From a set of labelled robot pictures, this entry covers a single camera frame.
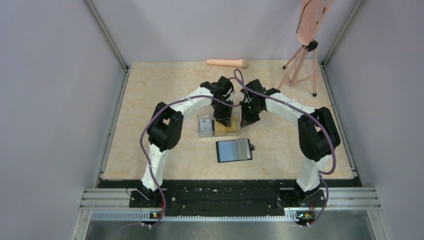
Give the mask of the gold credit card stack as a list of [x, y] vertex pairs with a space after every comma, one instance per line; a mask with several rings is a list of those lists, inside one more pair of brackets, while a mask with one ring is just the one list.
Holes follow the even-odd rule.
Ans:
[[236, 136], [240, 134], [240, 123], [233, 122], [231, 123], [231, 127], [224, 127], [218, 122], [214, 122], [214, 134], [216, 136]]

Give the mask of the clear plastic card box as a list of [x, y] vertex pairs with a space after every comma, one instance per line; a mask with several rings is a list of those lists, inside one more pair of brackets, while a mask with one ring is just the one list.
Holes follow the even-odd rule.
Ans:
[[241, 117], [238, 112], [233, 112], [230, 125], [219, 123], [212, 114], [201, 114], [198, 119], [198, 136], [200, 138], [231, 137], [241, 134]]

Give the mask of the black card holder wallet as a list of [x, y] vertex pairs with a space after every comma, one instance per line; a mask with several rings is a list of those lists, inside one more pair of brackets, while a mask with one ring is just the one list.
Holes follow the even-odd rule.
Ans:
[[248, 138], [217, 141], [215, 146], [218, 163], [250, 161], [255, 150]]

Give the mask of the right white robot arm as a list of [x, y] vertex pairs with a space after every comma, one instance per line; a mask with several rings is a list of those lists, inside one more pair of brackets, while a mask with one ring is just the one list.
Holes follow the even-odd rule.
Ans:
[[302, 105], [276, 88], [265, 89], [258, 79], [249, 82], [241, 92], [244, 95], [240, 102], [242, 127], [258, 122], [260, 113], [267, 111], [297, 128], [304, 159], [294, 185], [293, 200], [299, 206], [307, 206], [319, 190], [320, 177], [335, 171], [335, 165], [330, 171], [324, 171], [327, 161], [336, 158], [335, 149], [341, 143], [331, 111], [325, 106]]

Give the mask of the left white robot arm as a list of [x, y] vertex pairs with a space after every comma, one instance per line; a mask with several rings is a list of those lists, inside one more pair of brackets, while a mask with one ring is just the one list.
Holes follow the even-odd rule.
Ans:
[[156, 105], [151, 120], [141, 133], [148, 135], [149, 150], [142, 149], [147, 165], [137, 190], [147, 206], [154, 207], [160, 202], [166, 161], [170, 151], [181, 139], [184, 120], [201, 108], [212, 106], [215, 121], [230, 127], [235, 107], [234, 93], [232, 82], [221, 76], [216, 82], [201, 83], [194, 92], [175, 102], [160, 102]]

